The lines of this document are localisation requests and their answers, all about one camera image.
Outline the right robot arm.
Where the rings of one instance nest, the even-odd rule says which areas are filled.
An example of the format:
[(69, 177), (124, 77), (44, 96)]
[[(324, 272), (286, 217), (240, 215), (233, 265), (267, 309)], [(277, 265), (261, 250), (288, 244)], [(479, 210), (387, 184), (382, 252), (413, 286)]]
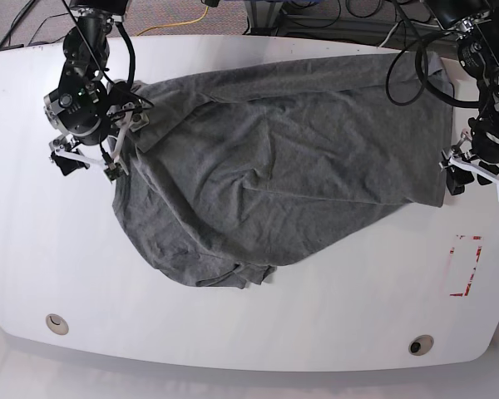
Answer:
[[(127, 1), (70, 1), (64, 4), (74, 24), (65, 36), (65, 62), (57, 89), (44, 98), (44, 111), (59, 131), (50, 159), (63, 175), (100, 166), (108, 180), (126, 174), (121, 150), (128, 132), (149, 123), (153, 103), (133, 92), (136, 54), (123, 22)], [(117, 29), (129, 54), (128, 77), (114, 82), (107, 75), (107, 36)]]

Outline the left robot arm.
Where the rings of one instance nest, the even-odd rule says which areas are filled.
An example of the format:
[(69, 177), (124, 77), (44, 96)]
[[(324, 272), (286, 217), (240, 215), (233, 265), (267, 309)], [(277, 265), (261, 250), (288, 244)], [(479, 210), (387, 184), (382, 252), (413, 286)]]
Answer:
[[(426, 9), (439, 28), (415, 39), (403, 49), (414, 49), (414, 69), (428, 91), (453, 108), (476, 109), (457, 143), (441, 151), (441, 170), (451, 195), (460, 195), (467, 185), (494, 185), (499, 201), (499, 1), (427, 1)], [(436, 88), (427, 76), (427, 49), (432, 42), (455, 36), (457, 60), (476, 81), (479, 97), (462, 101)]]

